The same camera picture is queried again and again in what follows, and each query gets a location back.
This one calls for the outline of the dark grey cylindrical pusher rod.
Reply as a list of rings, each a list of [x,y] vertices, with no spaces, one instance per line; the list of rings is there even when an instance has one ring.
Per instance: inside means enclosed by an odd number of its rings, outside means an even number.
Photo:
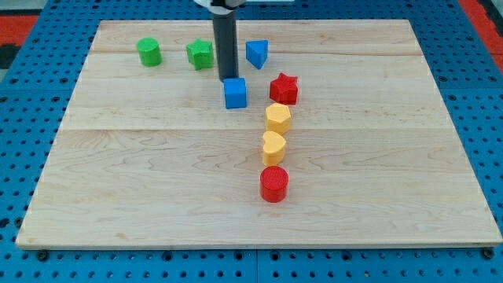
[[[214,14],[212,23],[219,79],[235,79],[239,76],[236,12]]]

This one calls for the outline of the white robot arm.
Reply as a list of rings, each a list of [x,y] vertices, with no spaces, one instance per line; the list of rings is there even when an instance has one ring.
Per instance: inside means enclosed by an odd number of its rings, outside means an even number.
[[[237,10],[246,0],[195,0],[211,14],[218,77],[235,79],[239,76],[237,48]]]

